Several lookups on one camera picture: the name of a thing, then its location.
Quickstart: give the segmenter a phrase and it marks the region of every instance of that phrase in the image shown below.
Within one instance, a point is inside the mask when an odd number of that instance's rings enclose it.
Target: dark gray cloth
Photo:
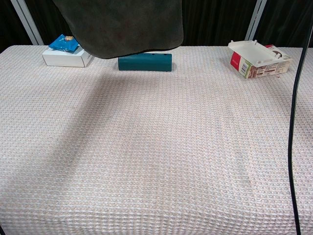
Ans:
[[[90,54],[113,58],[183,41],[181,0],[53,0]]]

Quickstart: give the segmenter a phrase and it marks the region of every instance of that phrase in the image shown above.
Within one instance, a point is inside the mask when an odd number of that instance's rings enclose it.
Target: cardboard box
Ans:
[[[43,52],[48,66],[86,67],[92,55],[79,46],[74,52],[65,52],[48,48]]]
[[[234,53],[230,64],[245,78],[263,77],[287,72],[291,57],[273,45],[263,46],[257,41],[228,44]]]

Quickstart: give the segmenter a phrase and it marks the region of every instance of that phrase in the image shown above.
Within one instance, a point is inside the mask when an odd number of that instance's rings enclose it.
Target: blue packet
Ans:
[[[49,45],[50,48],[61,51],[75,51],[78,42],[72,36],[64,36],[61,34],[53,43]]]

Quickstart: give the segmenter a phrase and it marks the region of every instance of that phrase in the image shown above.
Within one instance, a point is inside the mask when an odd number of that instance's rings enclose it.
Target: red label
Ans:
[[[233,53],[233,56],[231,57],[230,64],[239,71],[239,63],[240,63],[241,56],[237,53]]]

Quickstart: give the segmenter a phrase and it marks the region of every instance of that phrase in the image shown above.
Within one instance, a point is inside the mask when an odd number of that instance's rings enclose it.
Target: teal case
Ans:
[[[122,71],[172,71],[172,54],[141,53],[118,58]]]

